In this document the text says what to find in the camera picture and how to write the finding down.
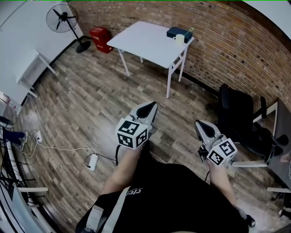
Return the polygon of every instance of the cup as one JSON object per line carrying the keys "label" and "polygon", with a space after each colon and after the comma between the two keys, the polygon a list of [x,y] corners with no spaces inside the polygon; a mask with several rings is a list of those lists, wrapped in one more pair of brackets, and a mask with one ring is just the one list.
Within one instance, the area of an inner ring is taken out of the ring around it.
{"label": "cup", "polygon": [[182,34],[177,34],[175,37],[173,37],[173,39],[176,40],[177,44],[183,45],[185,37]]}

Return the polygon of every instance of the red bin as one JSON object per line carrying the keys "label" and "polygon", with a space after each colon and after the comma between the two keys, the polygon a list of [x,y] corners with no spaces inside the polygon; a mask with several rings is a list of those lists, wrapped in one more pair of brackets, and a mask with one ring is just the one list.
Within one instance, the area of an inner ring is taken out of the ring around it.
{"label": "red bin", "polygon": [[112,47],[107,45],[107,42],[111,39],[108,30],[104,27],[94,27],[90,30],[90,35],[96,48],[104,53],[109,53]]}

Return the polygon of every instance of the blue pants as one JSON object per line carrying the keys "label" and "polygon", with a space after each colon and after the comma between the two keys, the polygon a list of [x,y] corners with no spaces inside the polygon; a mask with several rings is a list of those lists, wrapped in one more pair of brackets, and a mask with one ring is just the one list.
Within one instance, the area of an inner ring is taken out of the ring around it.
{"label": "blue pants", "polygon": [[3,139],[6,139],[14,144],[21,145],[20,138],[24,138],[23,132],[11,132],[3,128]]}

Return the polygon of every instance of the black standing fan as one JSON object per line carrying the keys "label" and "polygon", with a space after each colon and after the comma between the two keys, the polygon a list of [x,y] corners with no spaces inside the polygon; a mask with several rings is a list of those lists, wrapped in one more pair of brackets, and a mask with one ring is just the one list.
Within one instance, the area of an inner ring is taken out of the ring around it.
{"label": "black standing fan", "polygon": [[81,53],[87,50],[91,43],[90,41],[86,41],[84,43],[81,42],[79,37],[74,31],[74,27],[78,22],[78,14],[77,11],[68,4],[58,4],[53,6],[46,15],[46,23],[50,29],[55,32],[67,32],[72,30],[76,39],[80,43],[76,48],[77,53]]}

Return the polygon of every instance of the black box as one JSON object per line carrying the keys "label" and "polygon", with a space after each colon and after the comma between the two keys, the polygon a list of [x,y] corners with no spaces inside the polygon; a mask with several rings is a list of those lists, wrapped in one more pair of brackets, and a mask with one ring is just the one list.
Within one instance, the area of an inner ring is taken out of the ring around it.
{"label": "black box", "polygon": [[177,34],[182,34],[182,35],[185,36],[184,43],[188,43],[189,40],[192,38],[192,32],[191,31],[187,31],[187,30],[182,29],[180,27],[171,27],[167,31],[167,37],[170,37],[170,38],[175,37]]}

